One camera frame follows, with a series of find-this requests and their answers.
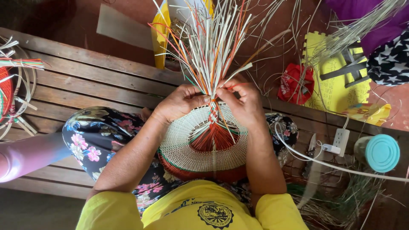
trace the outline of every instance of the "circular emblem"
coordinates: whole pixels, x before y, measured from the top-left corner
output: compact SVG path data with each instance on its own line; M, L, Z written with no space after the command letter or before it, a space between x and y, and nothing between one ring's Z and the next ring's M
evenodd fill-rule
M214 228L223 229L233 222L233 213L223 205L209 203L199 207L198 216Z

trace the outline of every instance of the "black fabric with white stars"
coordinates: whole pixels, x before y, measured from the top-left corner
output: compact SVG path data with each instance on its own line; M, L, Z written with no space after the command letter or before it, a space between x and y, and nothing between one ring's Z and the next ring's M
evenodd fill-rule
M409 30L374 50L366 63L368 76L385 86L409 82Z

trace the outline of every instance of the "electrical outlet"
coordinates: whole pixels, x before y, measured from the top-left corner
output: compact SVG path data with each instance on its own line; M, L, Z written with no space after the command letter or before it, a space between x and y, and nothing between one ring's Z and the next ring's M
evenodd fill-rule
M348 142L349 138L349 130L348 129L337 129L337 133L335 134L335 139L333 146L338 147L341 149L339 152L339 156L343 157L345 153L346 143Z

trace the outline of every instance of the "teal lid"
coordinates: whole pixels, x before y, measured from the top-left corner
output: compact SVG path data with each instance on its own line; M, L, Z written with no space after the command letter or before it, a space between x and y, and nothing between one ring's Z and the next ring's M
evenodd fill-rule
M398 143L386 134L379 134L371 138L365 149L365 157L369 166L380 173L392 170L397 165L399 156Z

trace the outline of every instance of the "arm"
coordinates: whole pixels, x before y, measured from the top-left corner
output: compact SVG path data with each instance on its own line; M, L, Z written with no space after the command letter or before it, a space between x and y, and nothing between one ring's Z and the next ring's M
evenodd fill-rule
M265 194L287 192L284 175L274 154L272 138L265 120L260 94L250 83L232 79L224 84L232 87L241 98L237 99L229 90L217 89L218 96L230 107L233 116L247 128L247 176L252 188L252 204Z
M170 123L203 106L210 96L195 96L199 90L182 85L156 107L139 133L109 161L87 197L103 192L132 192L149 168Z

